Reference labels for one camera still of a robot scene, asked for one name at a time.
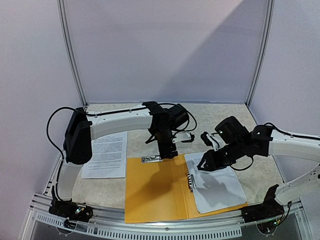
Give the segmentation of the chrome folder spring clip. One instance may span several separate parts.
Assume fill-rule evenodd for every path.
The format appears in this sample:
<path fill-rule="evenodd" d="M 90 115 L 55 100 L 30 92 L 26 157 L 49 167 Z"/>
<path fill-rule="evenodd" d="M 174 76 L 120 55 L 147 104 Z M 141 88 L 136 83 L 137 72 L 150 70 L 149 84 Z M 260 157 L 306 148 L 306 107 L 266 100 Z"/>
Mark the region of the chrome folder spring clip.
<path fill-rule="evenodd" d="M 193 174 L 187 173 L 187 181 L 188 181 L 188 188 L 191 193 L 194 192 L 195 189 L 197 189 L 196 181 Z"/>

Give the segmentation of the orange file folder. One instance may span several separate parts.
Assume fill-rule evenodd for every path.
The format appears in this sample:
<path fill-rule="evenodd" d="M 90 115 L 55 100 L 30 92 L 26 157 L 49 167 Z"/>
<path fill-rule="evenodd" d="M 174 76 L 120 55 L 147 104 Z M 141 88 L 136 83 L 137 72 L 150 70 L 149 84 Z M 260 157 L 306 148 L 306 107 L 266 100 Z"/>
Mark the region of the orange file folder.
<path fill-rule="evenodd" d="M 247 203 L 241 208 L 199 213 L 188 186 L 184 155 L 152 163 L 141 163 L 140 158 L 127 160 L 124 208 L 127 224 L 194 219 L 248 206 Z"/>

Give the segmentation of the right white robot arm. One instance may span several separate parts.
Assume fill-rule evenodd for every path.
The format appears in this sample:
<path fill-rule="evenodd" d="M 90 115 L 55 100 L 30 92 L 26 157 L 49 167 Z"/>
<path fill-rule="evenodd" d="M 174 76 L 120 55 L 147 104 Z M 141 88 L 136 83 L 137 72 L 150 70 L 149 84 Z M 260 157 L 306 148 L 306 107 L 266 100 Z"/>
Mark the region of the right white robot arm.
<path fill-rule="evenodd" d="M 206 172 L 230 167 L 244 156 L 287 156 L 314 162 L 320 161 L 320 138 L 315 135 L 299 135 L 278 129 L 268 122 L 256 125 L 248 131 L 234 116 L 225 118 L 215 127 L 225 146 L 205 152 L 197 169 Z M 303 195 L 320 189 L 320 167 L 287 183 L 270 187 L 258 213 L 269 218 L 283 206 Z"/>

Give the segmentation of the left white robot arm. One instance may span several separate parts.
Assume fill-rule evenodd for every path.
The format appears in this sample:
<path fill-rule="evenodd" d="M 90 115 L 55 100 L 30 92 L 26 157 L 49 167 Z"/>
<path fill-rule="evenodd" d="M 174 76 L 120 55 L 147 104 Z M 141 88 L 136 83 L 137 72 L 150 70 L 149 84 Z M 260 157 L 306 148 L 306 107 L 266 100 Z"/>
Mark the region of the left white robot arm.
<path fill-rule="evenodd" d="M 157 141 L 159 157 L 172 159 L 178 155 L 176 143 L 194 140 L 191 130 L 181 129 L 190 121 L 190 115 L 181 104 L 143 102 L 140 105 L 106 112 L 86 112 L 81 107 L 73 114 L 64 134 L 63 162 L 58 171 L 55 209 L 63 216 L 74 213 L 72 191 L 84 164 L 92 158 L 92 141 L 100 137 L 132 130 L 148 130 Z"/>

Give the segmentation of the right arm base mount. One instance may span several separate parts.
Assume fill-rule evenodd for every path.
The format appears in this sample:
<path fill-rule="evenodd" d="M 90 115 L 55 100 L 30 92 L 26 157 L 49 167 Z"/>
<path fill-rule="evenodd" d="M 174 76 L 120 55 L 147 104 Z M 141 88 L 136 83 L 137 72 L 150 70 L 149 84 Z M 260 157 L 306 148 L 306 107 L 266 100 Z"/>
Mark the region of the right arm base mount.
<path fill-rule="evenodd" d="M 279 220 L 275 220 L 272 223 L 273 226 L 278 226 L 288 217 L 292 206 L 292 201 L 289 201 L 287 203 L 288 209 L 285 215 L 284 205 L 276 201 L 276 190 L 279 186 L 279 184 L 271 186 L 267 190 L 262 203 L 248 205 L 240 209 L 241 216 L 246 223 L 272 219 L 276 216 L 281 215 L 281 218 Z"/>

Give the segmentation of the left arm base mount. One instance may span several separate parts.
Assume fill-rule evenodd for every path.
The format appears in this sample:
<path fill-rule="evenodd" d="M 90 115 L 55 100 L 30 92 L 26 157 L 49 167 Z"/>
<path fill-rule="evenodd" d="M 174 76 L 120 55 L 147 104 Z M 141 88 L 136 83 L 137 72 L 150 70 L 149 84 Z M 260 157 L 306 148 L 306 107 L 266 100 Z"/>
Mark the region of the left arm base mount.
<path fill-rule="evenodd" d="M 80 221 L 88 223 L 93 217 L 93 208 L 73 202 L 72 200 L 61 200 L 56 194 L 55 187 L 51 189 L 52 201 L 48 212 L 52 215 L 68 219 L 69 221 Z"/>

